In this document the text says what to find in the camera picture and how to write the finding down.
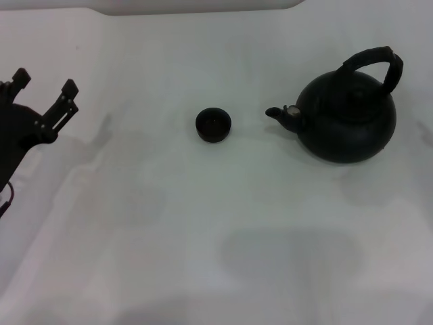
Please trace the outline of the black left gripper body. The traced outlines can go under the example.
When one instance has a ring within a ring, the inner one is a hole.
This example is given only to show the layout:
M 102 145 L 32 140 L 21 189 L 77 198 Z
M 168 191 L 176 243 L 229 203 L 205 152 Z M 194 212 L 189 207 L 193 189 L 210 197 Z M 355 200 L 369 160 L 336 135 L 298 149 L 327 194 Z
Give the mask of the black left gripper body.
M 1 189 L 31 148 L 58 138 L 39 113 L 14 102 L 22 89 L 15 81 L 1 84 Z

